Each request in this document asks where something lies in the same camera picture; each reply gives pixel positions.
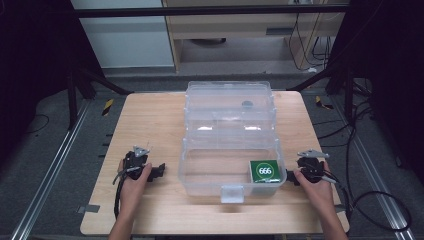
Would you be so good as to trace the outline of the light wooden desk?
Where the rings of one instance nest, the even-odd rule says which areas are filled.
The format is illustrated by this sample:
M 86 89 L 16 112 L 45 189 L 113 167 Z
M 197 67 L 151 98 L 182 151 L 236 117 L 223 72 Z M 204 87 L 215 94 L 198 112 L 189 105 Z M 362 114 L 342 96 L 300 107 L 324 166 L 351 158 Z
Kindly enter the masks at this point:
M 349 0 L 161 0 L 165 7 L 242 6 L 242 5 L 312 5 L 344 4 Z M 188 39 L 243 37 L 284 37 L 295 66 L 312 66 L 312 49 L 321 37 L 335 37 L 345 14 L 288 13 L 248 15 L 168 16 L 168 32 L 173 40 L 174 60 L 179 61 L 177 47 Z

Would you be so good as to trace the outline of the small green box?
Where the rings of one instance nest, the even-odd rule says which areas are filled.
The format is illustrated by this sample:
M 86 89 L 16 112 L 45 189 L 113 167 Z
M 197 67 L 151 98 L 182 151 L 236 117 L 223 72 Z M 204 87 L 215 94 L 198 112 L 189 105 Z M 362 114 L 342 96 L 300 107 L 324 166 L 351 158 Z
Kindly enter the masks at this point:
M 280 183 L 282 180 L 276 160 L 253 160 L 249 169 L 252 183 Z

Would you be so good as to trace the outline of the yellow black floor tape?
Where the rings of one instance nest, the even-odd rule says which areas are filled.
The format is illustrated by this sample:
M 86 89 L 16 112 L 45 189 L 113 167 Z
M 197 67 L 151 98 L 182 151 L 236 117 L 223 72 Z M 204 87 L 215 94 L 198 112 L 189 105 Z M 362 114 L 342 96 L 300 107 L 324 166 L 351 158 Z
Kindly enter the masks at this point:
M 112 105 L 114 103 L 114 99 L 108 99 L 104 105 L 104 108 L 102 110 L 102 116 L 107 116 Z
M 328 109 L 328 110 L 333 109 L 333 105 L 329 104 L 329 103 L 325 103 L 323 98 L 321 98 L 320 96 L 315 97 L 315 104 L 316 104 L 317 107 L 320 107 L 320 108 L 323 108 L 323 109 Z

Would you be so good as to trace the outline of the black curtain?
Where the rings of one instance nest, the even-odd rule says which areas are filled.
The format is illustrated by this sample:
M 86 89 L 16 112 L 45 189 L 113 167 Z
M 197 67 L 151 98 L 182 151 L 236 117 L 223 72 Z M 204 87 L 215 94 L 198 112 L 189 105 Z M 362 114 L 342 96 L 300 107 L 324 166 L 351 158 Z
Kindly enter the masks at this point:
M 103 74 L 71 0 L 0 0 L 0 169 L 10 163 L 37 104 L 67 88 L 74 68 Z
M 424 0 L 349 0 L 331 53 L 372 83 L 398 156 L 424 185 Z

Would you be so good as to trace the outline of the person's right hand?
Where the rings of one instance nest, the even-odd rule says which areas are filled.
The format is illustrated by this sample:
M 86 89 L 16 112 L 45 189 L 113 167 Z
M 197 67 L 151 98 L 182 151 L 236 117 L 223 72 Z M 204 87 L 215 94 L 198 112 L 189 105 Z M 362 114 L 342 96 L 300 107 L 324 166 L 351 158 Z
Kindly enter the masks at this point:
M 311 183 L 298 169 L 294 171 L 294 175 L 319 215 L 328 216 L 336 213 L 333 189 L 330 182 L 320 180 L 317 183 Z

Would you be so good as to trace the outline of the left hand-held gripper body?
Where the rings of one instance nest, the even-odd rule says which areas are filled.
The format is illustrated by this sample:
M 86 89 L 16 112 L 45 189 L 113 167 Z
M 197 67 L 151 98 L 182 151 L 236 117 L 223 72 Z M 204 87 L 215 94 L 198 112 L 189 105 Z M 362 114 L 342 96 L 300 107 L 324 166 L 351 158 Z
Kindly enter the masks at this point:
M 129 151 L 123 160 L 124 173 L 133 180 L 137 180 L 144 169 L 147 162 L 149 149 L 139 146 L 134 146 L 132 151 Z

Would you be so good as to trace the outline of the black metal stand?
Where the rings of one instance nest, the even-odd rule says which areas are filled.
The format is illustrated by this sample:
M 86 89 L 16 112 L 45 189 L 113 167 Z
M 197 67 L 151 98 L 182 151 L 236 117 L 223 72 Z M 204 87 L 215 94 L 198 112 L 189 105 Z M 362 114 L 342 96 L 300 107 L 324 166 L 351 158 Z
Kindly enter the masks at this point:
M 76 91 L 79 90 L 84 99 L 94 99 L 96 91 L 91 85 L 92 81 L 99 83 L 120 95 L 132 94 L 132 91 L 121 88 L 108 81 L 105 77 L 95 74 L 87 69 L 74 68 L 69 70 L 66 80 L 69 107 L 69 130 L 76 125 L 78 120 Z
M 349 123 L 353 122 L 353 72 L 347 63 L 333 62 L 329 63 L 327 68 L 310 77 L 303 83 L 288 88 L 288 91 L 303 91 L 308 86 L 328 78 L 329 81 L 325 87 L 325 92 L 330 95 L 337 94 L 344 89 L 344 116 Z

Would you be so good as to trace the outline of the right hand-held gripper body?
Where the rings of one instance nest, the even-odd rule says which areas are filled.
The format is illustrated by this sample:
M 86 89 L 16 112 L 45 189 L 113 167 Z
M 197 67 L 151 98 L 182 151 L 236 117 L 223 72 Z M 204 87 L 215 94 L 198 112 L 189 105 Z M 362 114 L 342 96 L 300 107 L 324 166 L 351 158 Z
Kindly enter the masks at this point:
M 297 160 L 300 172 L 304 178 L 311 183 L 317 183 L 321 180 L 329 181 L 330 178 L 325 173 L 324 162 L 320 158 L 328 158 L 327 153 L 322 153 L 314 149 L 298 152 L 299 159 Z

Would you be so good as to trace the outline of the aluminium floor rail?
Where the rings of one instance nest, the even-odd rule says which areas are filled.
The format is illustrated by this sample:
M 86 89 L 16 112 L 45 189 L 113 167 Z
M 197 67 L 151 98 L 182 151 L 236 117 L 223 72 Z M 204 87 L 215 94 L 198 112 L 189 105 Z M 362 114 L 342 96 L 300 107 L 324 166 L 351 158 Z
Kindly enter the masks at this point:
M 10 240 L 27 240 L 31 230 L 51 192 L 51 189 L 61 171 L 61 168 L 71 150 L 73 143 L 84 123 L 87 112 L 90 108 L 91 100 L 83 100 L 77 112 L 77 119 L 74 126 L 67 131 L 61 145 L 59 146 L 46 174 L 44 175 L 34 197 L 27 207 L 23 217 L 18 222 L 11 234 Z
M 356 134 L 356 119 L 355 113 L 353 113 L 353 122 L 349 123 L 344 116 L 344 107 L 342 103 L 337 98 L 331 97 L 334 107 L 338 114 L 341 117 L 341 120 L 344 124 L 347 125 L 348 129 L 348 141 L 346 146 L 346 164 L 345 164 L 345 174 L 346 174 L 346 189 L 347 195 L 351 200 L 349 208 L 347 211 L 350 215 L 354 212 L 360 214 L 364 219 L 366 219 L 370 224 L 384 229 L 386 231 L 392 232 L 398 240 L 416 240 L 412 230 L 410 229 L 412 225 L 412 215 L 407 209 L 407 207 L 390 193 L 387 185 L 383 181 L 382 177 L 378 173 L 374 164 L 371 162 L 371 158 L 366 151 L 363 142 L 360 137 Z M 371 186 L 371 189 L 361 193 L 358 196 L 354 196 L 350 187 L 350 175 L 349 175 L 349 160 L 350 160 L 350 151 L 354 151 L 356 154 L 356 159 L 362 166 L 362 169 L 368 179 L 368 182 Z M 366 197 L 374 197 L 378 200 L 380 207 L 387 219 L 388 226 L 383 223 L 378 222 L 377 220 L 372 219 L 363 209 L 360 208 L 360 201 Z

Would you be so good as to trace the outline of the black horizontal frame bar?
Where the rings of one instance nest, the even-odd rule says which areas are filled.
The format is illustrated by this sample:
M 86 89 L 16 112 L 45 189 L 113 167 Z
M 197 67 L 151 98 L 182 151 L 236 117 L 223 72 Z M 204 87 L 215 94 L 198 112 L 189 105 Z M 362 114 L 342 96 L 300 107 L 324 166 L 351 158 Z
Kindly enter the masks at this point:
M 159 8 L 78 9 L 72 14 L 79 18 L 101 17 L 153 17 L 153 16 L 197 16 L 197 15 L 243 15 L 243 14 L 288 14 L 288 13 L 333 13 L 347 12 L 349 4 L 312 5 L 242 5 L 242 6 L 194 6 Z

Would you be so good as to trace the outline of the person's left hand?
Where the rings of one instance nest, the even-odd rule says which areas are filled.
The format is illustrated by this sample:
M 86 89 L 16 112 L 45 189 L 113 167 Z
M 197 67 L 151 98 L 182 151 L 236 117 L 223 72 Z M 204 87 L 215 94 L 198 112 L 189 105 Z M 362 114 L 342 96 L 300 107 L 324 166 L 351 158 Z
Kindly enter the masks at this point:
M 152 164 L 147 163 L 137 180 L 129 178 L 124 181 L 120 196 L 119 217 L 132 217 L 135 214 L 141 202 L 151 170 Z

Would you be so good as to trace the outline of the white cabinet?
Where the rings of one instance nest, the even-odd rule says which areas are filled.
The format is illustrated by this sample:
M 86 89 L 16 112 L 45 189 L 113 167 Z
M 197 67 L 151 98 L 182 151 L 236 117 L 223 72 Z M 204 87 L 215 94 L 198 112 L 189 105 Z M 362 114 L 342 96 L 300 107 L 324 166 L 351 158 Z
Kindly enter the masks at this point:
M 76 10 L 162 7 L 161 0 L 71 0 Z M 103 69 L 173 67 L 165 19 L 155 17 L 81 18 Z

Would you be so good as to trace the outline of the grey tape strip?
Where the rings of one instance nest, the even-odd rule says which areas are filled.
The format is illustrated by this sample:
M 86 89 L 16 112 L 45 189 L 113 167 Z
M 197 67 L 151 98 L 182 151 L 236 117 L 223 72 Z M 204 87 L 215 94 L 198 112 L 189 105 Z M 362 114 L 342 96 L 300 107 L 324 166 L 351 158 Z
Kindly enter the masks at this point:
M 78 212 L 79 214 L 84 214 L 84 213 L 86 213 L 86 212 L 89 212 L 89 213 L 97 213 L 97 212 L 99 211 L 99 209 L 100 209 L 100 206 L 99 206 L 99 205 L 91 205 L 91 204 L 87 204 L 87 205 L 84 205 L 84 206 L 79 206 L 79 207 L 77 208 L 77 212 Z

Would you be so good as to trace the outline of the clear plastic storage box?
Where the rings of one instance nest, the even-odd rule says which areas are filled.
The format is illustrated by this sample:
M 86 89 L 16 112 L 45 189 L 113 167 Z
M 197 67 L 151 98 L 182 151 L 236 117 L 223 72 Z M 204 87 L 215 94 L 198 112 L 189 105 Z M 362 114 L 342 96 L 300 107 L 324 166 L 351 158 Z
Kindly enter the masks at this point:
M 242 106 L 246 100 L 252 108 Z M 287 179 L 276 113 L 266 81 L 190 82 L 178 170 L 186 193 L 218 197 L 223 203 L 274 195 Z M 276 160 L 281 182 L 252 183 L 253 160 Z

